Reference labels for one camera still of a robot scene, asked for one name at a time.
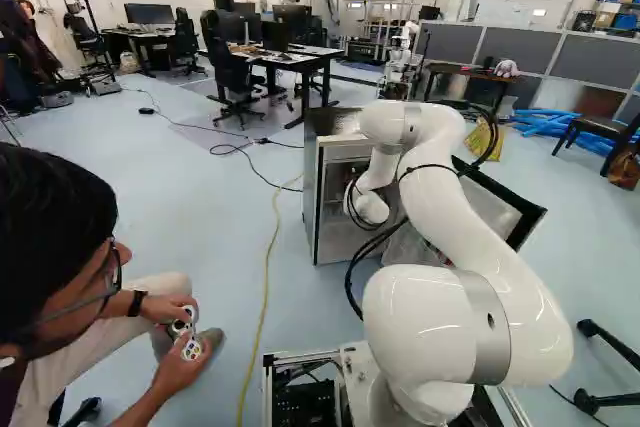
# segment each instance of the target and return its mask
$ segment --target cubicle partition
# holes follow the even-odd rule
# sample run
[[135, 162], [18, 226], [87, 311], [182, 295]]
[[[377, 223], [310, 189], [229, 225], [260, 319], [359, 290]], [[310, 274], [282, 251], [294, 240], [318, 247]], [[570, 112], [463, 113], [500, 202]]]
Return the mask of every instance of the cubicle partition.
[[581, 112], [629, 121], [640, 112], [640, 42], [566, 30], [422, 21], [414, 51], [430, 61], [481, 66], [511, 59], [522, 76], [514, 107]]

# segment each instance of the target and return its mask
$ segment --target knee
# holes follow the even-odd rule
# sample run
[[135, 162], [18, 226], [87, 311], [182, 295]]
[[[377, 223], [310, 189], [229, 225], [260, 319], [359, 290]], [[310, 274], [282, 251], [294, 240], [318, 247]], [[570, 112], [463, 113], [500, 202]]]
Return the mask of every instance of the knee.
[[166, 276], [167, 290], [171, 294], [191, 295], [191, 279], [182, 272], [169, 272]]

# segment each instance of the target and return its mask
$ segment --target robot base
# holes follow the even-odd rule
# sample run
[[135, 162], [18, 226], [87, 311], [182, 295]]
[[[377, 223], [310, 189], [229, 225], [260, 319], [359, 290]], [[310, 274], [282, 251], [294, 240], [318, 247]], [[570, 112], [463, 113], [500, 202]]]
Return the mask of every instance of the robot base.
[[340, 357], [354, 427], [446, 425], [467, 408], [473, 395], [473, 385], [431, 382], [419, 389], [416, 403], [389, 387], [366, 342], [342, 346]]

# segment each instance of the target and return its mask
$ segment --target eyeglasses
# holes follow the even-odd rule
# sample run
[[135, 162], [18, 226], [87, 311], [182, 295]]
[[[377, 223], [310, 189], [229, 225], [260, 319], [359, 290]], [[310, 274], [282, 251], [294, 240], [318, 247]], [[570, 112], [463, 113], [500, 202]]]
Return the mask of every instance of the eyeglasses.
[[[115, 270], [109, 268], [109, 262], [111, 261], [112, 256], [116, 260]], [[57, 312], [41, 317], [24, 327], [20, 327], [18, 330], [13, 332], [9, 337], [10, 338], [14, 338], [16, 336], [21, 337], [29, 332], [32, 332], [33, 330], [35, 330], [36, 327], [46, 322], [51, 322], [52, 320], [58, 319], [63, 315], [69, 314], [76, 310], [82, 309], [87, 305], [91, 305], [95, 302], [102, 300], [103, 301], [102, 306], [100, 307], [100, 310], [96, 314], [96, 318], [97, 318], [106, 307], [107, 301], [109, 300], [109, 298], [113, 297], [122, 289], [122, 262], [120, 260], [120, 252], [118, 252], [118, 248], [116, 247], [116, 242], [113, 237], [109, 239], [109, 251], [107, 252], [107, 256], [105, 257], [105, 259], [102, 261], [102, 264], [100, 265], [100, 269], [98, 270], [98, 272], [106, 272], [104, 274], [106, 289], [103, 293], [92, 296], [88, 299], [83, 299], [79, 302], [76, 302], [70, 305], [69, 307], [65, 307], [64, 309], [61, 309]]]

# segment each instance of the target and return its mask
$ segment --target yellow cable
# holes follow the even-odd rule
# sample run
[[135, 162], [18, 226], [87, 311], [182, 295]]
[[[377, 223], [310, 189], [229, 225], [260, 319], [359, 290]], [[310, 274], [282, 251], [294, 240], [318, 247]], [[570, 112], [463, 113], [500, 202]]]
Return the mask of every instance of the yellow cable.
[[[285, 182], [284, 185], [282, 185], [282, 187], [289, 187], [291, 184], [296, 182], [301, 177], [302, 177], [302, 174], [298, 175], [295, 179], [291, 179], [288, 182]], [[278, 238], [278, 232], [280, 231], [280, 211], [278, 210], [278, 196], [280, 195], [281, 192], [282, 192], [282, 188], [279, 187], [273, 193], [273, 197], [271, 198], [271, 205], [273, 207], [273, 211], [276, 214], [276, 228], [273, 231], [271, 242], [269, 242], [269, 247], [267, 247], [267, 252], [264, 257], [264, 292], [262, 297], [262, 310], [260, 311], [260, 320], [258, 322], [258, 330], [256, 331], [256, 336], [255, 336], [255, 339], [253, 340], [253, 351], [251, 352], [251, 360], [249, 361], [249, 366], [247, 367], [247, 372], [244, 376], [244, 383], [242, 384], [242, 392], [240, 393], [240, 399], [238, 400], [238, 411], [236, 414], [237, 427], [242, 427], [242, 415], [244, 412], [244, 403], [247, 397], [247, 391], [249, 390], [249, 384], [251, 383], [253, 367], [256, 363], [258, 348], [260, 347], [260, 339], [262, 337], [262, 327], [264, 326], [264, 319], [267, 316], [267, 308], [269, 306], [269, 258], [271, 257], [271, 251], [273, 250], [273, 247], [276, 245], [276, 239]]]

